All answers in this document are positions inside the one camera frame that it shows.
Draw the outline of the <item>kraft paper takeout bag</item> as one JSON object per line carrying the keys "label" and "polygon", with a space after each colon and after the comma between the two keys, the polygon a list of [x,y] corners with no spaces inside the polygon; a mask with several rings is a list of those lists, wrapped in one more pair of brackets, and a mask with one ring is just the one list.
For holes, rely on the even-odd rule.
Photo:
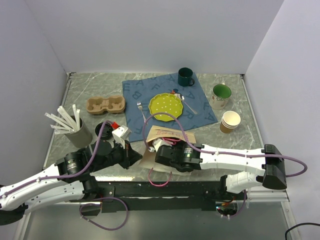
{"label": "kraft paper takeout bag", "polygon": [[[146,142],[147,147],[145,148],[145,152],[143,154],[143,158],[138,164],[141,168],[149,169],[149,173],[147,175],[147,179],[149,183],[155,187],[164,187],[166,186],[169,181],[172,179],[172,176],[190,176],[190,172],[179,172],[173,167],[162,165],[155,162],[155,157],[157,152],[149,152],[149,142],[157,139],[162,138],[166,143],[167,146],[175,146],[177,147],[178,144],[185,143],[185,138],[181,130],[176,130],[172,128],[166,128],[161,126],[153,125],[147,135]],[[155,183],[151,181],[151,173],[158,172],[158,173],[168,173],[169,178],[165,183]]]}

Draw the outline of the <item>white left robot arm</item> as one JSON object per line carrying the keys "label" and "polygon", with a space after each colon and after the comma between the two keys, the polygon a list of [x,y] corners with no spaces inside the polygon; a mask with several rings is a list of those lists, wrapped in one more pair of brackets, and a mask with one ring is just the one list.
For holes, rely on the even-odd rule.
{"label": "white left robot arm", "polygon": [[128,141],[93,143],[68,153],[40,173],[0,188],[0,224],[15,223],[39,208],[60,202],[94,201],[102,195],[91,174],[114,165],[129,169],[142,159]]}

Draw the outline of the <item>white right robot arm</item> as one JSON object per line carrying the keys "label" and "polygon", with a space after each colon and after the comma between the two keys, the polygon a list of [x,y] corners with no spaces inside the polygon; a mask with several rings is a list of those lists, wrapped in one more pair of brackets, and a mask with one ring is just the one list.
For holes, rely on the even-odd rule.
{"label": "white right robot arm", "polygon": [[155,162],[177,171],[223,169],[237,171],[222,177],[219,195],[230,199],[243,190],[263,186],[270,190],[285,190],[287,177],[284,158],[276,154],[274,145],[257,149],[227,149],[202,145],[161,145],[156,148]]}

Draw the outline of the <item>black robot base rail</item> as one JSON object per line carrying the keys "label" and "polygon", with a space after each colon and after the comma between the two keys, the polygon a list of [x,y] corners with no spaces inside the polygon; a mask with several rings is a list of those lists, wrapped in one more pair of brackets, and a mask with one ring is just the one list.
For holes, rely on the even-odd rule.
{"label": "black robot base rail", "polygon": [[225,181],[171,181],[156,187],[147,181],[100,181],[98,191],[89,199],[72,200],[72,203],[89,203],[107,197],[102,202],[103,213],[124,210],[118,198],[130,211],[193,210],[215,211],[216,203],[242,201],[247,194],[226,191]]}

